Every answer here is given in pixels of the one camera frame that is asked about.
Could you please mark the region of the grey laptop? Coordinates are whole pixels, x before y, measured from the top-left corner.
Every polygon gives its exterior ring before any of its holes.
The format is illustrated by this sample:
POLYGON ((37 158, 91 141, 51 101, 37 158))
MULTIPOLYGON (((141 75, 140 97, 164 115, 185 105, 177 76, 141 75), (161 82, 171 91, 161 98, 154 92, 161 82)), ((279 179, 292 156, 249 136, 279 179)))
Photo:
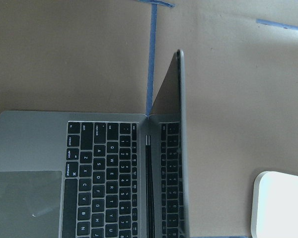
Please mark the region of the grey laptop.
POLYGON ((144 114, 0 115, 0 238, 189 236, 184 53, 144 114))

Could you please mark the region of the white desk lamp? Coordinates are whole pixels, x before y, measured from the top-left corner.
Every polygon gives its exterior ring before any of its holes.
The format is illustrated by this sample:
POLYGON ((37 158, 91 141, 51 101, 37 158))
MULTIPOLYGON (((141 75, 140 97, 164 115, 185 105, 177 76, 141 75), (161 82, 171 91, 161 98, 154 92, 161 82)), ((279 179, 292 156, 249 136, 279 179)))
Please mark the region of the white desk lamp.
POLYGON ((251 235, 298 238, 298 176, 261 172, 253 189, 251 235))

